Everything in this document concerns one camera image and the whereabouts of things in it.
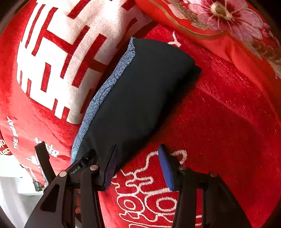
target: red fabric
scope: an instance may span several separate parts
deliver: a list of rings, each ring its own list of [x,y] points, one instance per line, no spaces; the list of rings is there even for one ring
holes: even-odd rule
[[[104,14],[109,10],[118,20]],[[30,0],[7,26],[0,37],[0,129],[33,178],[44,183],[34,156],[41,141],[55,173],[69,166],[102,74],[150,21],[131,0]]]
[[[281,47],[277,38],[270,31],[269,25],[245,0],[135,0],[137,5],[154,20],[164,25],[168,25],[186,35],[200,46],[210,50],[214,54],[222,57],[234,64],[238,70],[246,75],[263,93],[270,102],[272,109],[281,123]],[[236,26],[229,28],[224,25],[214,31],[208,27],[208,23],[202,24],[199,20],[201,12],[208,12],[208,16],[220,18],[212,15],[208,8],[212,4],[219,2],[237,20],[236,24],[247,17],[247,28],[239,28],[246,37],[235,35]],[[247,9],[247,16],[242,15],[241,9]],[[255,28],[255,24],[261,22],[260,27]],[[258,30],[258,35],[253,36],[251,31]]]
[[[281,196],[281,129],[274,112],[235,66],[178,32],[175,37],[202,73],[145,148],[100,193],[106,227],[172,225],[178,194],[165,186],[156,154],[161,143],[193,170],[217,171],[252,226],[261,227]],[[161,25],[145,38],[175,42],[173,30]]]
[[[0,132],[0,155],[12,155],[12,152],[6,145],[1,132]]]

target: embroidered pattern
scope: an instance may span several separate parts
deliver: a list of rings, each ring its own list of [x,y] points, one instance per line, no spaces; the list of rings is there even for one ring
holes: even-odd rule
[[[166,0],[172,14],[201,30],[228,32],[253,54],[265,58],[281,79],[281,46],[270,27],[245,0]]]
[[[174,44],[174,45],[176,45],[177,47],[180,47],[182,44],[177,41],[175,31],[173,31],[173,38],[174,38],[174,41],[171,41],[171,42],[169,42],[168,44],[170,44],[170,45]]]
[[[172,155],[177,156],[181,164],[187,159],[185,150],[176,151]],[[176,211],[177,193],[171,192],[165,184],[161,185],[159,180],[155,180],[159,179],[160,175],[155,170],[161,170],[160,167],[155,169],[155,163],[159,162],[158,151],[151,152],[143,158],[145,160],[143,167],[130,172],[121,170],[112,180],[118,195],[116,201],[122,210],[119,216],[130,223],[129,228],[171,227]],[[201,218],[202,215],[196,216],[196,220]]]
[[[35,140],[35,142],[36,142],[37,145],[42,142],[42,141],[39,140],[37,137],[35,137],[34,140]],[[53,144],[48,145],[47,143],[45,143],[45,145],[46,145],[46,149],[47,149],[48,153],[49,153],[50,155],[52,155],[53,157],[56,158],[56,157],[60,154],[60,152],[59,152],[58,150],[55,150],[55,149],[53,148],[53,147],[54,147]]]

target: white chinese character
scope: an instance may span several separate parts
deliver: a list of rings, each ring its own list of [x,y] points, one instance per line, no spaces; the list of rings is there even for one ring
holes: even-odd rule
[[[174,41],[171,41],[171,42],[169,42],[168,44],[170,44],[170,45],[174,44],[174,45],[176,45],[177,47],[180,47],[182,44],[177,41],[175,31],[173,31],[173,38],[174,38]]]
[[[11,152],[11,150],[9,149],[9,148],[7,148],[7,149],[5,149],[5,150],[3,150],[3,151],[0,151],[0,154],[1,155],[7,155],[8,153],[10,153]]]
[[[121,6],[125,0],[118,1],[118,3],[116,1],[107,1],[106,4],[104,0],[89,1],[76,18],[70,18],[68,14],[79,2],[79,0],[37,0],[38,4],[28,21],[23,39],[19,43],[17,55],[17,81],[20,83],[22,72],[21,88],[23,92],[27,93],[29,79],[32,82],[30,98],[50,110],[54,109],[55,116],[59,119],[62,119],[64,108],[66,107],[69,109],[66,120],[72,124],[81,123],[83,114],[80,112],[85,99],[90,89],[96,88],[102,76],[102,72],[87,68],[86,72],[83,72],[84,76],[79,87],[77,88],[72,84],[76,74],[79,73],[85,56],[99,33],[102,31],[102,35],[106,37],[106,40],[96,53],[94,60],[107,65],[116,54],[118,50],[116,46],[123,35],[126,33],[126,38],[128,39],[151,21],[149,17],[139,11],[137,6],[134,6],[129,11],[122,8]],[[97,5],[102,5],[103,10],[97,11]],[[51,18],[48,18],[54,7],[58,8],[58,10],[53,13]],[[39,18],[35,19],[40,9]],[[110,13],[105,14],[105,20],[100,20],[101,17],[104,17],[104,12]],[[136,18],[137,21],[126,31],[133,18]],[[65,60],[69,53],[60,48],[55,39],[50,41],[43,38],[40,44],[37,43],[38,36],[46,20],[50,20],[47,30],[70,45],[75,43],[84,28],[89,28],[74,53],[71,54],[73,57],[69,60],[67,68],[64,69],[64,77],[60,75],[63,72]],[[32,54],[36,45],[39,45],[39,48],[36,54]],[[105,58],[105,51],[108,52],[107,58]],[[46,91],[42,91],[41,85],[46,63],[51,68]]]
[[[40,144],[42,141],[40,141],[37,137],[34,138],[36,144]]]
[[[0,139],[0,148],[4,148],[4,146],[6,145],[5,141],[3,139]]]
[[[50,146],[48,144],[46,144],[46,148],[47,148],[48,153],[50,155],[52,155],[53,157],[57,157],[60,153],[59,151],[53,149],[53,144],[51,144]]]
[[[31,155],[30,158],[26,158],[26,160],[31,161],[34,165],[39,165],[35,156]]]

